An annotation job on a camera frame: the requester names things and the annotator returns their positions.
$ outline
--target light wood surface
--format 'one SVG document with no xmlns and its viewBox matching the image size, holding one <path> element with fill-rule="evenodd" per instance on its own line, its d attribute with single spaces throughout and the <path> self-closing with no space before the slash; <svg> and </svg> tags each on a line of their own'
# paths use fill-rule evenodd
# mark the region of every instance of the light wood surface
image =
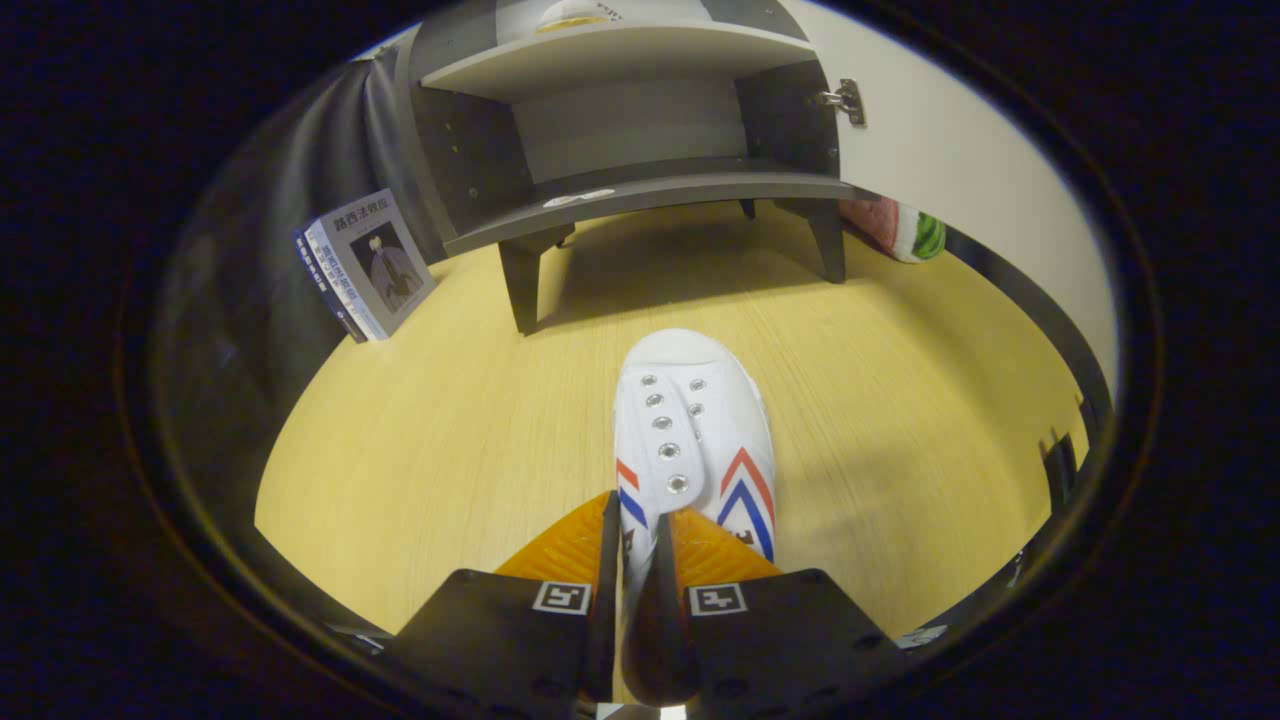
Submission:
<svg viewBox="0 0 1280 720">
<path fill-rule="evenodd" d="M 1048 518 L 1039 443 L 1087 441 L 1039 329 L 948 254 L 896 263 L 846 234 L 849 281 L 769 202 L 579 225 L 543 259 L 541 329 L 512 322 L 497 247 L 431 266 L 387 342 L 344 340 L 285 423 L 256 525 L 398 632 L 457 568 L 492 571 L 613 484 L 626 351 L 668 327 L 732 350 L 768 407 L 777 564 L 822 568 L 891 637 L 942 612 Z"/>
<path fill-rule="evenodd" d="M 814 58 L 804 40 L 735 23 L 625 20 L 507 42 L 429 73 L 420 85 L 520 102 L 618 81 L 696 74 L 728 82 Z"/>
</svg>

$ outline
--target shelf leg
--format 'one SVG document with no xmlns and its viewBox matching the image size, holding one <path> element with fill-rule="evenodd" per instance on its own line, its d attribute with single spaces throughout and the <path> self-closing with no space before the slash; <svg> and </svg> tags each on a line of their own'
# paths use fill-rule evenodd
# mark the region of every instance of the shelf leg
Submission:
<svg viewBox="0 0 1280 720">
<path fill-rule="evenodd" d="M 845 225 L 840 219 L 840 201 L 785 197 L 773 204 L 809 223 L 809 231 L 818 241 L 826 279 L 836 284 L 845 282 Z"/>
<path fill-rule="evenodd" d="M 573 234 L 573 225 L 561 225 L 498 243 L 502 274 L 507 279 L 511 314 L 520 334 L 538 329 L 538 268 L 541 255 Z"/>
<path fill-rule="evenodd" d="M 818 241 L 827 282 L 845 282 L 845 225 L 840 220 L 840 206 L 835 200 L 815 202 L 806 214 L 813 238 Z"/>
</svg>

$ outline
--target book cover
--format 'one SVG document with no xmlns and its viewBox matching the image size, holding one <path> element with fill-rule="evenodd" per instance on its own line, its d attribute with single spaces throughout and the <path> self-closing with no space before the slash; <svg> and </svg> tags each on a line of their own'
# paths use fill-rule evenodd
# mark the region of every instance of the book cover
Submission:
<svg viewBox="0 0 1280 720">
<path fill-rule="evenodd" d="M 435 290 L 390 190 L 317 218 L 305 232 L 346 314 L 370 340 L 387 340 Z"/>
</svg>

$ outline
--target watermelon-patterned object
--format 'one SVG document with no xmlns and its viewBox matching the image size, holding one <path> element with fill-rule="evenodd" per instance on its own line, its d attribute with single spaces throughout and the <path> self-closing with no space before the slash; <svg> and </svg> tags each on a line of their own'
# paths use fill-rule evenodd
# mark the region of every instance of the watermelon-patterned object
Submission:
<svg viewBox="0 0 1280 720">
<path fill-rule="evenodd" d="M 840 214 L 904 263 L 923 263 L 946 247 L 947 225 L 888 197 L 842 200 Z"/>
</svg>

